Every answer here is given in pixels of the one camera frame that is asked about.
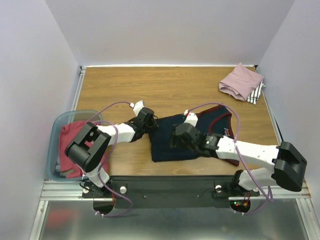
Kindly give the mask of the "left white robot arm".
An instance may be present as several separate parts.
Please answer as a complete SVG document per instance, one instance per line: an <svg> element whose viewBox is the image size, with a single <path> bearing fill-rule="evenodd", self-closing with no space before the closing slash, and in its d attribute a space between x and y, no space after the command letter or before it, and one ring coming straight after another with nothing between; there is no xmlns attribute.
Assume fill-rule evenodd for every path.
<svg viewBox="0 0 320 240"><path fill-rule="evenodd" d="M106 154L106 150L111 146L113 151L117 144L135 142L154 131L158 128L157 118L153 110L142 107L135 117L120 124L99 125L99 121L87 121L67 142L64 154L80 168L84 179L94 186L100 197L112 193L124 198L125 195L115 192L109 183L111 177L104 165L112 152Z"/></svg>

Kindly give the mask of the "navy basketball tank top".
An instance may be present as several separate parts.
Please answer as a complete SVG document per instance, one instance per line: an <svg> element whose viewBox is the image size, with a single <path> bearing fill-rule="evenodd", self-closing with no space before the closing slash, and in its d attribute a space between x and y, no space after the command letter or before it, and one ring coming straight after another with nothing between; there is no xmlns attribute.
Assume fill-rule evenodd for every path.
<svg viewBox="0 0 320 240"><path fill-rule="evenodd" d="M158 127L148 134L153 162L217 158L219 140L224 136L234 138L232 114L226 107L214 106L195 115L195 126L182 114L156 120Z"/></svg>

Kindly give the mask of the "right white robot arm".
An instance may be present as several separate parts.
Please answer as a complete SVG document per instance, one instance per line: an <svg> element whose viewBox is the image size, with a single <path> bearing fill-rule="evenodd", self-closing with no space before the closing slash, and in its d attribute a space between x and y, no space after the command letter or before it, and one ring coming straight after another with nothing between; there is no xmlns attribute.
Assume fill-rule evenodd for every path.
<svg viewBox="0 0 320 240"><path fill-rule="evenodd" d="M237 141L214 132L202 133L190 123L182 123L172 126L169 145L190 149L206 158L258 165L258 169L236 171L229 183L215 185L218 193L229 197L262 187L279 186L290 192L300 192L303 188L307 160L290 142L260 145Z"/></svg>

